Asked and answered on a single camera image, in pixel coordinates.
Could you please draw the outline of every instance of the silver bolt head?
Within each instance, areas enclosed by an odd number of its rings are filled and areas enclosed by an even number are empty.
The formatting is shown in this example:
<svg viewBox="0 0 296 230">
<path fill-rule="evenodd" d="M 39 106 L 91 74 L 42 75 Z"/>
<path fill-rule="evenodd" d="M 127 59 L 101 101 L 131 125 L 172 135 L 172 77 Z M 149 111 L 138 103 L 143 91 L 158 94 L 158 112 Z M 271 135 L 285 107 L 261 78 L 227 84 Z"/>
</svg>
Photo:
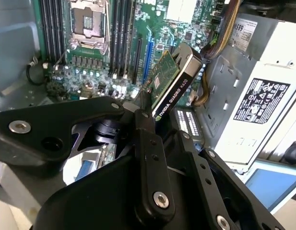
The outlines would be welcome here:
<svg viewBox="0 0 296 230">
<path fill-rule="evenodd" d="M 155 192 L 153 194 L 153 200 L 160 208 L 165 209 L 169 207 L 168 197 L 162 192 Z"/>
<path fill-rule="evenodd" d="M 218 225 L 221 227 L 222 230 L 230 230 L 229 222 L 222 216 L 216 217 Z"/>
<path fill-rule="evenodd" d="M 208 153 L 209 153 L 209 155 L 210 155 L 211 157 L 213 157 L 213 158 L 216 157 L 215 154 L 214 154 L 212 151 L 209 150 Z"/>
<path fill-rule="evenodd" d="M 12 121 L 9 124 L 9 130 L 17 134 L 25 134 L 31 131 L 31 126 L 26 121 Z"/>
<path fill-rule="evenodd" d="M 148 118 L 149 117 L 149 115 L 147 115 L 146 113 L 142 113 L 142 115 L 144 116 L 144 117 L 146 117 L 146 118 Z"/>
<path fill-rule="evenodd" d="M 186 139 L 189 139 L 190 136 L 187 134 L 187 133 L 183 133 L 183 136 L 186 138 Z"/>
<path fill-rule="evenodd" d="M 119 105 L 117 105 L 115 103 L 112 103 L 111 106 L 114 107 L 115 109 L 119 109 Z"/>
</svg>

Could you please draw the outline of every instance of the blue pci express slot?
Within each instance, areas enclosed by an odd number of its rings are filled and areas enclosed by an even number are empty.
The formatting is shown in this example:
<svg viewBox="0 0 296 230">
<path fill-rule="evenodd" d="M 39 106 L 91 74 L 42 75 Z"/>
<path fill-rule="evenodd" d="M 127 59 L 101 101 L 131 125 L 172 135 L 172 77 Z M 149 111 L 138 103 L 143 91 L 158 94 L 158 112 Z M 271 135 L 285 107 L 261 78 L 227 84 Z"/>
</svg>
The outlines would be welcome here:
<svg viewBox="0 0 296 230">
<path fill-rule="evenodd" d="M 154 39 L 151 39 L 151 41 L 149 41 L 148 46 L 147 46 L 146 62 L 144 64 L 143 76 L 142 76 L 142 83 L 143 84 L 146 81 L 146 78 L 148 77 L 153 45 L 154 45 Z"/>
</svg>

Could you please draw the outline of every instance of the warning label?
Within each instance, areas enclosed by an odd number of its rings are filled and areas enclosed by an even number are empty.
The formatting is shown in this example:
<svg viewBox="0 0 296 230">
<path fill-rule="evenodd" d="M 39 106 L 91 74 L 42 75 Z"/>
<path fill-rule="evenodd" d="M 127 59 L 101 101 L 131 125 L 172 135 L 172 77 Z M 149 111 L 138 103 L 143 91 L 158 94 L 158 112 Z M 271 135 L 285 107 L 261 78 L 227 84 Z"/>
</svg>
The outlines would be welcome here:
<svg viewBox="0 0 296 230">
<path fill-rule="evenodd" d="M 290 84 L 254 78 L 234 120 L 265 124 L 289 86 Z"/>
<path fill-rule="evenodd" d="M 257 22 L 237 18 L 234 29 L 230 38 L 230 44 L 238 47 L 242 51 L 246 51 L 252 35 L 257 27 Z"/>
</svg>

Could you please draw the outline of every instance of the barcode sticker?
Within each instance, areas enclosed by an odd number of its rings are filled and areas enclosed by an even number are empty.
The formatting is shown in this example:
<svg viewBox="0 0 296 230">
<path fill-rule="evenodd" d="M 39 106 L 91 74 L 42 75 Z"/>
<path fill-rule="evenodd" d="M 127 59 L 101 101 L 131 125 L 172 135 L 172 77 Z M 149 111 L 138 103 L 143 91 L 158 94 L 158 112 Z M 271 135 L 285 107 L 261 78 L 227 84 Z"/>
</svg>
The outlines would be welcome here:
<svg viewBox="0 0 296 230">
<path fill-rule="evenodd" d="M 237 18 L 230 38 L 230 45 L 246 51 L 258 23 Z"/>
<path fill-rule="evenodd" d="M 157 90 L 157 88 L 159 86 L 159 79 L 158 79 L 158 77 L 156 77 L 155 80 L 154 80 L 154 86 L 155 86 L 155 89 Z"/>
</svg>

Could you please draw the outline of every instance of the cpu socket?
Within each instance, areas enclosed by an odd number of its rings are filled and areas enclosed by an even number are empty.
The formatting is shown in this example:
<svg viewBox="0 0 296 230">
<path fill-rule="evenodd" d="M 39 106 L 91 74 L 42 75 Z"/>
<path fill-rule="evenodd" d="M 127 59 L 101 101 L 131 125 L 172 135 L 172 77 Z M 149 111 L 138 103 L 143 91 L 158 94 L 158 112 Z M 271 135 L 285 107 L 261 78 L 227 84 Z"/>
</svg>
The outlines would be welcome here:
<svg viewBox="0 0 296 230">
<path fill-rule="evenodd" d="M 105 54 L 109 44 L 109 4 L 107 0 L 69 0 L 71 5 L 71 46 L 99 49 Z"/>
</svg>

